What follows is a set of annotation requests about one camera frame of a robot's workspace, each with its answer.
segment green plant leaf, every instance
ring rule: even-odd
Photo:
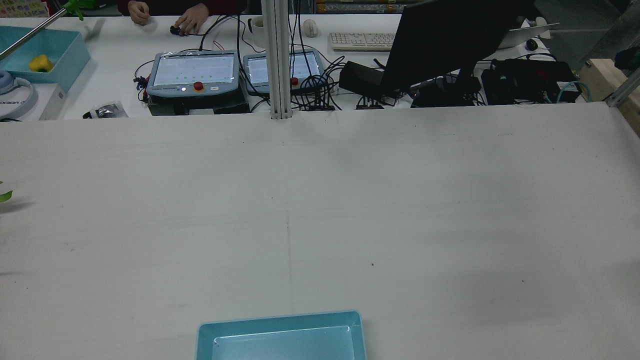
[[[0,202],[5,202],[9,199],[11,199],[11,194],[13,193],[13,191],[10,191],[8,193],[4,193],[2,195],[0,195]]]

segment sleeve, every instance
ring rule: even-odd
[[[129,4],[131,0],[116,0],[116,4],[118,5],[118,11],[125,16],[130,16],[129,9],[127,4]]]
[[[246,0],[205,0],[202,3],[209,9],[209,16],[237,15],[246,8]]]

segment computer mouse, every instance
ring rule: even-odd
[[[538,48],[538,43],[530,38],[524,43],[524,47],[529,51],[535,51]]]
[[[320,34],[318,25],[312,19],[307,19],[302,23],[302,32],[308,38],[314,38]]]

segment red emergency stop button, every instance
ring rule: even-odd
[[[195,92],[202,92],[204,91],[204,85],[201,82],[196,81],[195,83],[193,83],[193,90]]]

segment mug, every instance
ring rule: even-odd
[[[256,16],[252,19],[249,19],[249,32],[253,34],[253,43],[258,46],[265,48],[266,43],[266,34],[264,31],[264,21],[262,20],[262,16]]]

